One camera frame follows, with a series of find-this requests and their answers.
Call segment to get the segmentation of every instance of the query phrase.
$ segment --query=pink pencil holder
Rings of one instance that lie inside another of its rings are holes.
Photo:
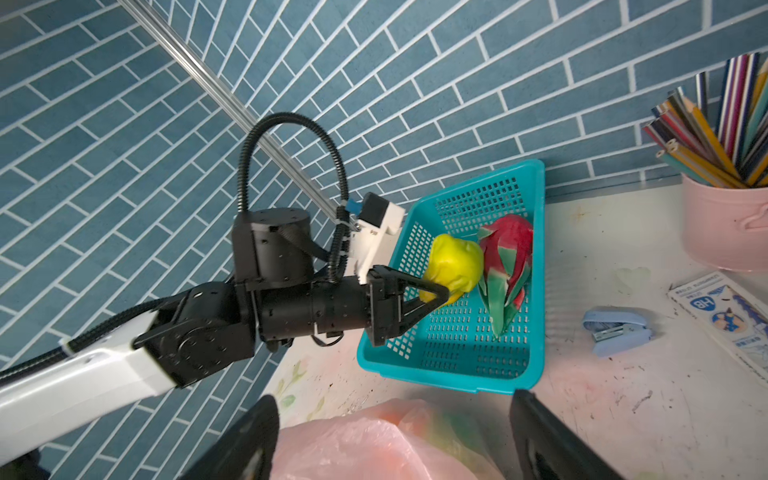
[[[768,271],[768,188],[730,189],[683,175],[683,247],[699,263],[738,272]]]

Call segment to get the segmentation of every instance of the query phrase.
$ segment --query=blue stapler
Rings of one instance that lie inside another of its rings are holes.
[[[648,320],[629,308],[597,306],[584,314],[582,324],[592,333],[592,352],[597,356],[615,355],[645,345],[654,334],[648,328]]]

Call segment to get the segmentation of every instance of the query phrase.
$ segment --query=plastic bag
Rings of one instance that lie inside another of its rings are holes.
[[[503,479],[472,419],[399,399],[281,430],[270,478]]]

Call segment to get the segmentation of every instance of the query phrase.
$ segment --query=white table surface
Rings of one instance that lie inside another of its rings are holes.
[[[711,270],[682,250],[681,193],[675,185],[547,206],[546,367],[532,391],[627,479],[765,478],[768,390],[666,297],[672,283]],[[768,275],[736,277],[768,300]],[[650,310],[655,338],[597,358],[581,317],[600,305]],[[519,478],[511,397],[365,372],[356,360],[361,332],[326,349],[296,340],[265,391],[278,398],[282,427],[426,399],[473,414],[499,468]]]

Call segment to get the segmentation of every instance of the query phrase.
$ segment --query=dragon fruit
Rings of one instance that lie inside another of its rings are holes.
[[[509,214],[478,230],[485,261],[480,278],[480,297],[491,316],[494,336],[504,333],[520,311],[531,275],[533,226],[519,215]]]

